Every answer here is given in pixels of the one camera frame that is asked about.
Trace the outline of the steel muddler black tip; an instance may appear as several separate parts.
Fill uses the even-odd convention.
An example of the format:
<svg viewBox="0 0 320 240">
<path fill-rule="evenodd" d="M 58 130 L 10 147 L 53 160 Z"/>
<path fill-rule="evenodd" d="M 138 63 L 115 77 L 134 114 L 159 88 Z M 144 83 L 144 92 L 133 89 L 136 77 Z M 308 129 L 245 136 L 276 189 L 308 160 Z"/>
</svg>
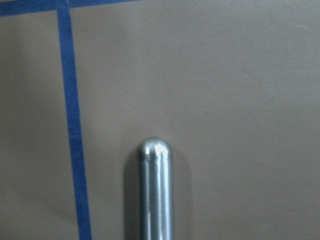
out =
<svg viewBox="0 0 320 240">
<path fill-rule="evenodd" d="M 157 137 L 138 146 L 140 183 L 140 237 L 174 238 L 173 158 L 170 145 Z"/>
</svg>

